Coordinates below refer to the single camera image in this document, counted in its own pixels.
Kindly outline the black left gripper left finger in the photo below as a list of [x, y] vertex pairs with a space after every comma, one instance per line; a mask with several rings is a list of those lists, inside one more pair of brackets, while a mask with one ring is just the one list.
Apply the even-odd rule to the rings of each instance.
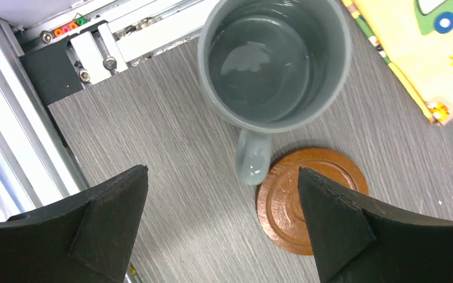
[[0, 282], [123, 282], [148, 192], [148, 168], [0, 222]]

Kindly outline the aluminium front rail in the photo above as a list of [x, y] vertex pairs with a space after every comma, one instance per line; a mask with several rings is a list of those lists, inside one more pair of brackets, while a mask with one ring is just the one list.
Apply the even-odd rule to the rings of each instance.
[[215, 1], [0, 1], [0, 222], [87, 188], [48, 106], [195, 38]]

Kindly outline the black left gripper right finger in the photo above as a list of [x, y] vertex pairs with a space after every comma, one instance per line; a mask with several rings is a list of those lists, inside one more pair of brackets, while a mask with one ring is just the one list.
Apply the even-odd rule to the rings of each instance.
[[404, 210], [300, 168], [321, 282], [453, 282], [453, 221]]

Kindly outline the brown coaster under left arm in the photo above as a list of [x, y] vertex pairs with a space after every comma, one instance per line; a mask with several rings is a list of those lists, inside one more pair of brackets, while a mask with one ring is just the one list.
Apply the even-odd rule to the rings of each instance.
[[311, 168], [365, 195], [369, 189], [364, 174], [355, 162], [332, 149], [302, 147], [280, 156], [272, 163], [256, 195], [260, 225], [278, 247], [297, 255], [312, 255], [298, 192], [301, 167]]

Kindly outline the yellow printed cloth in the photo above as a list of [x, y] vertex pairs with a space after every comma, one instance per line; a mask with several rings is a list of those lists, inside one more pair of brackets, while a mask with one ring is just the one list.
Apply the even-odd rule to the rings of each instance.
[[344, 1], [432, 124], [453, 119], [453, 1]]

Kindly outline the grey ceramic mug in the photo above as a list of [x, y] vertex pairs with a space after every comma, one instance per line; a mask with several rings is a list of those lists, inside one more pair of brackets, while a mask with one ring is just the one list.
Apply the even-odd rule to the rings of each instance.
[[267, 176], [272, 136], [325, 111], [349, 72], [352, 43], [337, 1], [219, 1], [202, 28], [198, 78], [206, 104], [240, 129], [242, 183]]

